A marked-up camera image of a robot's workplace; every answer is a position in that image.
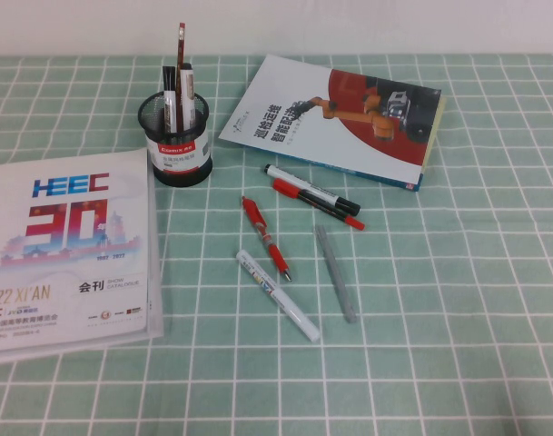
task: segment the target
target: orange robotic arm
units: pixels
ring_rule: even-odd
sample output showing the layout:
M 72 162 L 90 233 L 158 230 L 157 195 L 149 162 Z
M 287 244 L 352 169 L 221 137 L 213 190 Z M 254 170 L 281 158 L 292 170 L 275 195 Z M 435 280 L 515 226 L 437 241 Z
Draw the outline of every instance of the orange robotic arm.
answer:
M 324 118 L 328 120 L 339 118 L 340 120 L 372 124 L 373 132 L 377 139 L 390 141 L 393 139 L 393 122 L 379 113 L 377 110 L 379 104 L 380 97 L 378 95 L 368 95 L 364 101 L 363 113 L 357 113 L 339 111 L 337 110 L 336 103 L 329 100 L 322 100 L 320 97 L 314 97 L 298 107 L 295 118 L 299 118 L 302 114 L 310 111 L 314 106 L 320 106 Z

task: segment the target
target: book cover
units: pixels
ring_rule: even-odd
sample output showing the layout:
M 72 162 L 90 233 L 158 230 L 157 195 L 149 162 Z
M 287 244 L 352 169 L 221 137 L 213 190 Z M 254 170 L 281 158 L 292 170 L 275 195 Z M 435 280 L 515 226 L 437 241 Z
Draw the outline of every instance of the book cover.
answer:
M 419 189 L 441 91 L 268 55 L 220 138 Z
M 149 318 L 146 150 L 0 165 L 0 351 Z

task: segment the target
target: red ballpoint pen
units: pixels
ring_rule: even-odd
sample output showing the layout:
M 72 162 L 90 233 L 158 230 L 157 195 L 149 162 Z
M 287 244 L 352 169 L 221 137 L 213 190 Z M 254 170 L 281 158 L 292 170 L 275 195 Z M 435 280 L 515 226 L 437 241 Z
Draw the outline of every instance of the red ballpoint pen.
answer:
M 284 277 L 286 277 L 286 280 L 291 282 L 291 272 L 288 269 L 288 265 L 286 264 L 286 261 L 284 261 L 284 258 L 282 257 L 280 250 L 278 250 L 278 247 L 272 240 L 272 237 L 266 231 L 266 227 L 268 227 L 268 224 L 266 224 L 266 222 L 262 218 L 262 215 L 258 210 L 258 206 L 253 200 L 250 200 L 246 197 L 242 197 L 242 206 L 243 210 L 246 211 L 248 218 L 250 218 L 250 222 L 260 234 L 264 246 L 268 250 L 271 258 L 274 260 L 274 263 L 276 263 L 276 266 L 278 267 L 278 271 L 280 271 L 280 273 Z

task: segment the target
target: book spine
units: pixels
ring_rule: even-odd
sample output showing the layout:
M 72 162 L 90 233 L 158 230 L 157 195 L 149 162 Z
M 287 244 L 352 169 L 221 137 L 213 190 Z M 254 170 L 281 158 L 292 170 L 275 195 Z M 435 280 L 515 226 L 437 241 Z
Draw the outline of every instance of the book spine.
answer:
M 252 148 L 254 150 L 257 150 L 257 148 L 251 147 L 249 145 L 242 144 L 242 146 L 249 147 L 249 148 Z M 317 165 L 317 166 L 320 166 L 320 167 L 323 167 L 323 168 L 331 168 L 332 170 L 341 171 L 342 173 L 357 175 L 359 177 L 363 177 L 365 179 L 372 180 L 374 182 L 379 182 L 379 183 L 387 184 L 389 186 L 396 186 L 398 188 L 403 188 L 403 189 L 406 189 L 408 191 L 413 191 L 414 193 L 416 193 L 417 191 L 420 190 L 421 180 L 423 179 L 423 173 L 421 173 L 420 174 L 420 179 L 418 180 L 417 184 L 406 183 L 406 182 L 402 182 L 402 181 L 399 181 L 399 180 L 389 179 L 387 177 L 380 177 L 378 175 L 361 173 L 359 171 L 348 170 L 346 168 L 341 168 L 339 166 L 328 165 L 326 163 L 321 163 L 321 162 L 315 162 L 315 161 L 312 161 L 310 159 L 304 159 L 302 157 L 290 156 L 289 154 L 277 153 L 277 152 L 267 152 L 267 153 L 278 154 L 279 156 L 289 157 L 289 158 L 295 159 L 297 161 L 306 162 L 308 164 L 314 164 L 314 165 Z

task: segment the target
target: gray pen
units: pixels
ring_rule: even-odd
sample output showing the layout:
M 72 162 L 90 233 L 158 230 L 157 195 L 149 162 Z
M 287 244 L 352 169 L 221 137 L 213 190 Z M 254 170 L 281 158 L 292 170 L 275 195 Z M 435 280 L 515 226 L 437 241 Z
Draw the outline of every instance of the gray pen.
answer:
M 345 288 L 345 283 L 342 280 L 341 270 L 339 269 L 337 260 L 332 253 L 327 233 L 322 225 L 315 226 L 314 232 L 316 233 L 317 239 L 321 243 L 324 261 L 327 263 L 327 267 L 329 268 L 329 275 L 331 276 L 332 284 L 334 284 L 334 289 L 337 292 L 337 298 L 339 299 L 342 313 L 345 315 L 345 320 L 347 320 L 347 322 L 356 322 L 357 315 L 355 314 L 355 310 L 352 308 L 351 301 L 349 300 L 349 294 L 347 293 L 347 288 Z

